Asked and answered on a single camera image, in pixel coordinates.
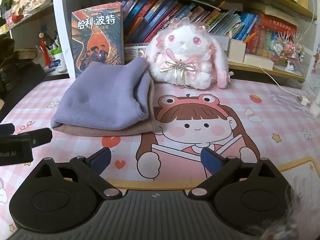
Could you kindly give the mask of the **white power strip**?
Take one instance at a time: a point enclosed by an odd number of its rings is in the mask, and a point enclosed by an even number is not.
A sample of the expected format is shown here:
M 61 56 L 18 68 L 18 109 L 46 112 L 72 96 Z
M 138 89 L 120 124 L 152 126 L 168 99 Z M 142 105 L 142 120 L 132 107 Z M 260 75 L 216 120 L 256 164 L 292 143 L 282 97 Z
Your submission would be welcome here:
M 320 116 L 320 105 L 316 101 L 312 101 L 310 103 L 310 113 L 313 114 L 316 117 Z

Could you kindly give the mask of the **pink checkered desk mat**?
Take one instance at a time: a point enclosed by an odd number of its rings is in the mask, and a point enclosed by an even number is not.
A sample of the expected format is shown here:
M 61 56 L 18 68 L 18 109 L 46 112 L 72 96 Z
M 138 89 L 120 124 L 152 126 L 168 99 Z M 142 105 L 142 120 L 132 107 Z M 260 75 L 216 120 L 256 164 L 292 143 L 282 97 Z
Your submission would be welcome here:
M 319 118 L 296 99 L 301 90 L 242 80 L 210 90 L 155 85 L 156 133 L 130 137 L 81 137 L 53 132 L 33 150 L 31 163 L 1 168 L 1 239 L 16 226 L 9 202 L 44 157 L 57 162 L 112 152 L 102 177 L 122 188 L 190 189 L 209 177 L 199 155 L 204 147 L 244 161 L 270 159 L 309 202 L 319 204 Z

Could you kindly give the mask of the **pink white plush bunny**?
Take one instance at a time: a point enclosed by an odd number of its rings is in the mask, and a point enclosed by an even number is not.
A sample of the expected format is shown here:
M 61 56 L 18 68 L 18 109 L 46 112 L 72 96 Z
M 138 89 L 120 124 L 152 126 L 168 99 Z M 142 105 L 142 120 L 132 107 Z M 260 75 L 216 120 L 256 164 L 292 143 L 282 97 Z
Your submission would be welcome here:
M 227 55 L 208 25 L 188 17 L 173 19 L 155 35 L 143 57 L 158 82 L 204 90 L 212 84 L 225 89 L 230 81 Z

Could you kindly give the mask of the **row of upright books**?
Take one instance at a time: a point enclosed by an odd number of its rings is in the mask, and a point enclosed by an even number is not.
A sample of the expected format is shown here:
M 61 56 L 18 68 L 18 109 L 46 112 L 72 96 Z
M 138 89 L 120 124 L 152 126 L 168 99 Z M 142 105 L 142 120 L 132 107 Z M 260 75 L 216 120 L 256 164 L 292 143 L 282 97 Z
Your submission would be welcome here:
M 230 42 L 239 41 L 245 44 L 246 53 L 274 61 L 303 56 L 304 47 L 296 33 L 296 25 L 283 19 L 278 11 L 274 15 L 267 14 L 264 4 L 254 3 L 252 6 L 251 11 L 242 13 L 237 13 L 235 8 L 228 11 L 205 11 L 201 7 L 175 9 L 149 33 L 143 43 L 127 44 L 124 48 L 125 59 L 140 56 L 156 35 L 180 21 L 188 21 L 208 32 L 224 51 L 229 51 Z

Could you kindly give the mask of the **wooden bookshelf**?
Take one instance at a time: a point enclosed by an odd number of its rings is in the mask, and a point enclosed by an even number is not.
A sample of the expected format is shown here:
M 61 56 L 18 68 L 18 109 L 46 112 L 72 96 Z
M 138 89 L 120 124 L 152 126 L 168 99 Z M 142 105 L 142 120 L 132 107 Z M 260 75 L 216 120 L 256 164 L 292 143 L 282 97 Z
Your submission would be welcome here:
M 67 0 L 73 37 L 86 22 L 102 22 L 96 9 L 114 0 Z M 304 82 L 316 37 L 317 0 L 120 0 L 126 59 L 140 55 L 162 30 L 182 18 L 203 24 L 236 73 L 266 71 Z

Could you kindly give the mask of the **purple and pink garment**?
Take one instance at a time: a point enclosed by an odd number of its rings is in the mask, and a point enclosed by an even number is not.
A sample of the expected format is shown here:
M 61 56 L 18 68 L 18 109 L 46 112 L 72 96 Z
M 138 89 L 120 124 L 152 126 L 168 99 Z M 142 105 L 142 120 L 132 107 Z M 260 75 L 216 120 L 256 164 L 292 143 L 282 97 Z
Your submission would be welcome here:
M 51 127 L 88 137 L 158 132 L 153 96 L 144 58 L 126 65 L 92 62 L 64 93 Z

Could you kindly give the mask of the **white pen holder box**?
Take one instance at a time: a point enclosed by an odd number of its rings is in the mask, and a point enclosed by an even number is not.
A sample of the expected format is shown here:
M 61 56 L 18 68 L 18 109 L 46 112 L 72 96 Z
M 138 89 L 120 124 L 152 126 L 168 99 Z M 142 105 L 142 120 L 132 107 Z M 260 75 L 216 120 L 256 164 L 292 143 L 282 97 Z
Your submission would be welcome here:
M 228 60 L 232 62 L 243 63 L 247 44 L 239 40 L 230 40 L 228 49 Z

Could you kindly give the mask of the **white USB adapter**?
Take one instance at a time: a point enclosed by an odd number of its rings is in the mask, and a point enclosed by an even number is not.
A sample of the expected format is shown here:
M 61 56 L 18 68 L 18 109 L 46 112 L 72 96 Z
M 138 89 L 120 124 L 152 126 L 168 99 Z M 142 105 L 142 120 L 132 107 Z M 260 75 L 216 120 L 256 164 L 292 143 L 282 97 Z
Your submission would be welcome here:
M 299 101 L 302 106 L 307 106 L 310 103 L 309 99 L 304 95 L 299 97 Z

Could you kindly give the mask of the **colourful bead tree ornament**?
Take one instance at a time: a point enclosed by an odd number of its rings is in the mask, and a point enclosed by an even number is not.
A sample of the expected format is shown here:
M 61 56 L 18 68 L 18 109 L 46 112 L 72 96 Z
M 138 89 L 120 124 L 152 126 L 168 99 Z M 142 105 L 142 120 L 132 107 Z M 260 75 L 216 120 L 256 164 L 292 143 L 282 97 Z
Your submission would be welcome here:
M 273 51 L 273 62 L 284 59 L 287 62 L 286 71 L 294 72 L 304 59 L 304 46 L 302 44 L 302 36 L 300 33 L 279 32 L 276 39 L 271 42 Z

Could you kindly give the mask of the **Harry Potter book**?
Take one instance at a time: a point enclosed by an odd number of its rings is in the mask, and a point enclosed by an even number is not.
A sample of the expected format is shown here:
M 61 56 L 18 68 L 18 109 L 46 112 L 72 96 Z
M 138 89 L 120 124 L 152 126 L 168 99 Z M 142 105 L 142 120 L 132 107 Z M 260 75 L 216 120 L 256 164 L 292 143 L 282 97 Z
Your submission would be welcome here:
M 124 64 L 123 7 L 121 2 L 72 12 L 72 55 L 75 75 L 94 61 Z

